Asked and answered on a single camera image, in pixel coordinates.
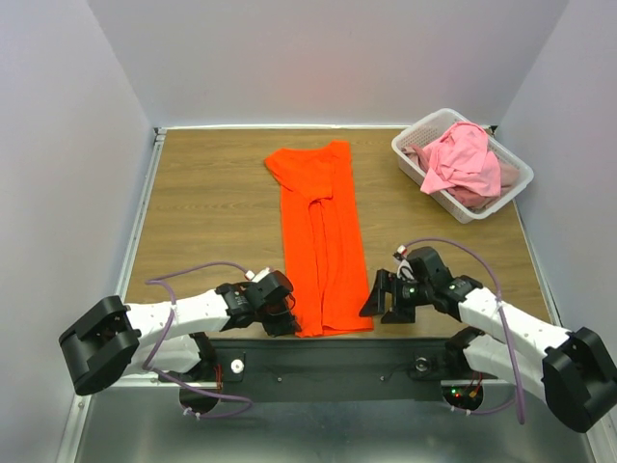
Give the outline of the orange t shirt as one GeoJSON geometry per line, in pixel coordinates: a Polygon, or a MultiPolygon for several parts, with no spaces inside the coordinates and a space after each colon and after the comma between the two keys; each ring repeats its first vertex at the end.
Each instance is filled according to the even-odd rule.
{"type": "Polygon", "coordinates": [[[285,274],[302,338],[368,332],[369,296],[351,147],[280,149],[265,166],[280,186],[285,274]]]}

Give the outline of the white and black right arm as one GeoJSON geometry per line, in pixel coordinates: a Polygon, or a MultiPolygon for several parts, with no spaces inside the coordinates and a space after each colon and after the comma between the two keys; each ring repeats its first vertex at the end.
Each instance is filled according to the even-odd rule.
{"type": "Polygon", "coordinates": [[[403,245],[394,258],[396,271],[378,270],[362,317],[408,324],[415,322],[417,307],[431,306],[465,325],[445,342],[443,353],[415,358],[415,378],[485,373],[512,384],[516,399],[536,396],[579,433],[615,407],[616,365],[594,331],[552,325],[469,276],[453,276],[432,247],[403,245]]]}

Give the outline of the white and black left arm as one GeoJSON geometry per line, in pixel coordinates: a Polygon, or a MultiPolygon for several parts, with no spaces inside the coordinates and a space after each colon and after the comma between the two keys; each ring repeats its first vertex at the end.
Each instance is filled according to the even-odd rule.
{"type": "Polygon", "coordinates": [[[207,378],[215,354],[208,333],[262,325],[271,337],[292,335],[300,326],[290,310],[293,285],[278,270],[248,274],[197,296],[154,304],[101,299],[59,337],[74,391],[99,393],[124,376],[152,368],[184,378],[207,378]]]}

